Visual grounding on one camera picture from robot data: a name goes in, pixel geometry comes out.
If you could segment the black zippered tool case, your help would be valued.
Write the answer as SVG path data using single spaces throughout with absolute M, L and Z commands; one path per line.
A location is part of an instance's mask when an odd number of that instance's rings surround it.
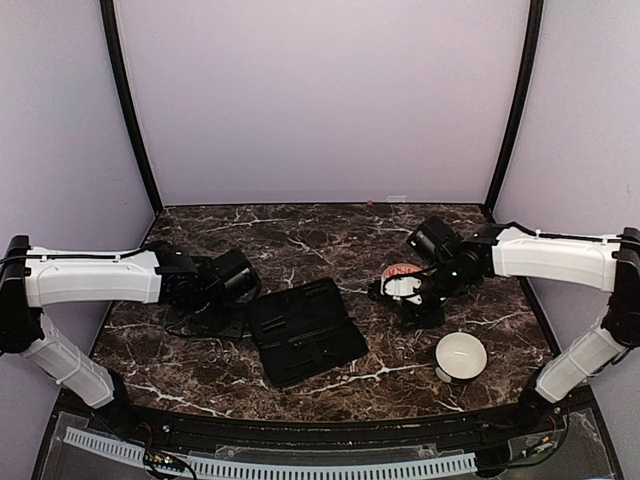
M 368 354 L 331 278 L 260 297 L 248 326 L 269 382 L 284 388 Z

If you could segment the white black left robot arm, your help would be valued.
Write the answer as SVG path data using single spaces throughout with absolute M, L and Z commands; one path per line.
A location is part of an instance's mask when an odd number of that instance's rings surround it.
M 261 282 L 239 249 L 211 258 L 165 241 L 120 252 L 73 252 L 31 245 L 15 236 L 1 260 L 1 351 L 36 364 L 71 390 L 120 436 L 141 427 L 123 382 L 70 342 L 47 318 L 48 305 L 126 301 L 165 304 L 187 316 L 200 335 L 234 330 L 240 298 Z

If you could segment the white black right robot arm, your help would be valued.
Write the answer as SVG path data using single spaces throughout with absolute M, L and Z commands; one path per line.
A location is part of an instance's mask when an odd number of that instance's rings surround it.
M 490 223 L 463 237 L 440 218 L 424 221 L 408 245 L 428 265 L 385 273 L 370 287 L 378 299 L 400 304 L 408 323 L 424 327 L 444 321 L 444 306 L 490 277 L 526 279 L 569 296 L 568 306 L 586 301 L 595 314 L 585 333 L 549 361 L 521 395 L 510 424 L 534 432 L 549 406 L 639 346 L 639 231 L 581 236 L 531 230 L 516 222 Z

